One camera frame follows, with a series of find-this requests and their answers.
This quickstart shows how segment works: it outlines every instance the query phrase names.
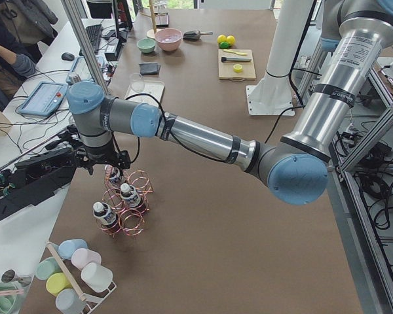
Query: robotic arm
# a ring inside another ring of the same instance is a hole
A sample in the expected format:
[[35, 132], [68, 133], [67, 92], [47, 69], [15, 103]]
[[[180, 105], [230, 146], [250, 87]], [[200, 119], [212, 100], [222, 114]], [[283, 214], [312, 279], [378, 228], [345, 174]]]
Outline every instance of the robotic arm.
[[327, 0], [325, 12], [325, 42], [336, 50], [294, 130], [282, 136], [277, 147], [245, 141], [171, 113], [163, 116], [156, 107], [105, 96], [97, 84], [79, 82], [67, 97], [88, 158], [127, 168], [129, 158], [115, 152], [111, 132], [157, 136], [238, 165], [285, 202], [302, 205], [316, 200], [328, 181], [329, 144], [381, 50], [393, 44], [393, 1]]

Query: white tray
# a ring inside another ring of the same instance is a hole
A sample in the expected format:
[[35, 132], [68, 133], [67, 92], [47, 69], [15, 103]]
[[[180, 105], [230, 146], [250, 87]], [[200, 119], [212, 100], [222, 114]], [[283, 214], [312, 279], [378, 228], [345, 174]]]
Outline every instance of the white tray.
[[[164, 91], [164, 83], [159, 80], [144, 80], [145, 87], [143, 93], [150, 94], [158, 101], [162, 101], [163, 91]], [[131, 89], [131, 85], [128, 87], [126, 91], [125, 97], [135, 95], [136, 92]], [[159, 107], [156, 101], [149, 96], [137, 96], [129, 99], [131, 101], [137, 101], [142, 103], [148, 103], [149, 105]]]

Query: green lime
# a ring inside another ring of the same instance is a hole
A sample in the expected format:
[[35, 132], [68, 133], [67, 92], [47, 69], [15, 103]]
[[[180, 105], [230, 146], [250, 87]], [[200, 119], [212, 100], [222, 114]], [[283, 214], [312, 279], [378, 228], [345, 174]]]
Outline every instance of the green lime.
[[220, 49], [229, 49], [230, 48], [230, 44], [227, 41], [223, 41], [220, 43]]

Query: metal scoop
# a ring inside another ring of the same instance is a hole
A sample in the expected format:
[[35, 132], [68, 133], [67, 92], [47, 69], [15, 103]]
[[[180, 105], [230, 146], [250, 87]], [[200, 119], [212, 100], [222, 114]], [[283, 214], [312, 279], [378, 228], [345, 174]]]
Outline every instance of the metal scoop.
[[200, 39], [202, 35], [212, 35], [212, 31], [200, 31], [199, 29], [195, 31], [186, 31], [183, 33], [183, 39], [188, 41], [197, 41]]

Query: computer mouse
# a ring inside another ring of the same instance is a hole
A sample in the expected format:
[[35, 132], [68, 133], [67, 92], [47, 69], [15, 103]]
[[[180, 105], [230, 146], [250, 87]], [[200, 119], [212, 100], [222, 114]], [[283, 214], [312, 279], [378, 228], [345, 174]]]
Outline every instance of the computer mouse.
[[69, 52], [64, 52], [61, 55], [61, 59], [65, 61], [73, 61], [74, 60], [74, 54], [70, 54]]

